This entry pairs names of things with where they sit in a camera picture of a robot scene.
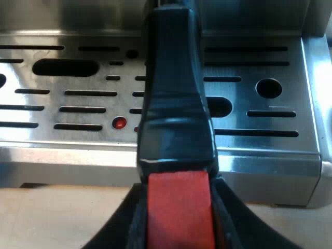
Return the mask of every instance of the black plastic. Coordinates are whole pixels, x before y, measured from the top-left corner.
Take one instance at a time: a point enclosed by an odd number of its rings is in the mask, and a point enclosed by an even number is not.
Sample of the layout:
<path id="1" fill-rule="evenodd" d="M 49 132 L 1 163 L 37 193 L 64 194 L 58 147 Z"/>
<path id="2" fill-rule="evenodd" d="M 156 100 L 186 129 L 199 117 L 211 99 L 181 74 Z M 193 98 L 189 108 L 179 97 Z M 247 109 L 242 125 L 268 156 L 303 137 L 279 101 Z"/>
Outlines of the black plastic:
<path id="1" fill-rule="evenodd" d="M 147 18 L 148 57 L 137 166 L 150 173 L 218 172 L 205 97 L 200 25 L 192 9 L 163 5 Z"/>

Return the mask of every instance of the metal base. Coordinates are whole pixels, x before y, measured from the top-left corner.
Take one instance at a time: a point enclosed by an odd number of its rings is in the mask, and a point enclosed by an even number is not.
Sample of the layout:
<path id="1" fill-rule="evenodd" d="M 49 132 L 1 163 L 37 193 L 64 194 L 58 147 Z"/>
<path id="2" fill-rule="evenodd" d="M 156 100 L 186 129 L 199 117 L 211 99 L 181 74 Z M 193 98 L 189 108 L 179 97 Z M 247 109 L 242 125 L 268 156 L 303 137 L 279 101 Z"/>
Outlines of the metal base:
<path id="1" fill-rule="evenodd" d="M 326 38 L 317 40 L 316 48 L 326 47 L 328 55 Z M 6 77 L 0 88 L 2 187 L 139 181 L 134 129 L 145 75 L 139 37 L 1 36 L 0 44 L 11 46 L 0 46 L 0 74 Z M 311 95 L 315 68 L 307 65 L 320 58 L 308 62 L 305 56 L 315 47 L 304 53 L 300 37 L 207 37 L 203 49 L 205 91 L 216 112 L 219 167 L 226 181 L 244 201 L 306 206 L 321 173 L 321 132 L 313 115 L 321 102 Z M 44 58 L 93 60 L 99 70 L 90 77 L 34 74 L 34 63 Z M 281 94 L 262 97 L 276 94 L 259 94 L 263 79 L 278 82 Z M 330 109 L 331 103 L 323 104 Z M 220 113 L 227 115 L 217 117 Z M 119 116 L 127 125 L 117 130 L 112 121 Z"/>

